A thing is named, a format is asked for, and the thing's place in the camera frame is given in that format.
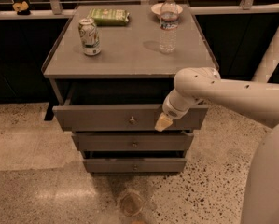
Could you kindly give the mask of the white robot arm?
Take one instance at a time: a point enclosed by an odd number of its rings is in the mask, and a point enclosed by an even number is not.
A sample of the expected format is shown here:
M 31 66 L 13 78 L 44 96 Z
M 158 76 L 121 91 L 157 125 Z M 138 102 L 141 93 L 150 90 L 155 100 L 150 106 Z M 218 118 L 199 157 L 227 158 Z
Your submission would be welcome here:
M 272 129 L 250 166 L 241 224 L 279 224 L 279 84 L 269 81 L 278 63 L 279 26 L 250 81 L 223 79 L 209 67 L 180 70 L 155 125 L 161 132 L 207 99 Z

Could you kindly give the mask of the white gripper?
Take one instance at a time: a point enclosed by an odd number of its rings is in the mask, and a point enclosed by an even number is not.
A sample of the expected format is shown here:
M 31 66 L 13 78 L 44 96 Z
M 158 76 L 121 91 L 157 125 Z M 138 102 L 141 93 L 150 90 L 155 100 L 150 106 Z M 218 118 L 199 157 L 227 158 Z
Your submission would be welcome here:
M 195 105 L 202 102 L 202 99 L 194 96 L 183 96 L 176 89 L 173 89 L 165 98 L 162 104 L 162 111 L 156 121 L 155 130 L 162 132 L 173 124 L 173 119 L 181 119 Z

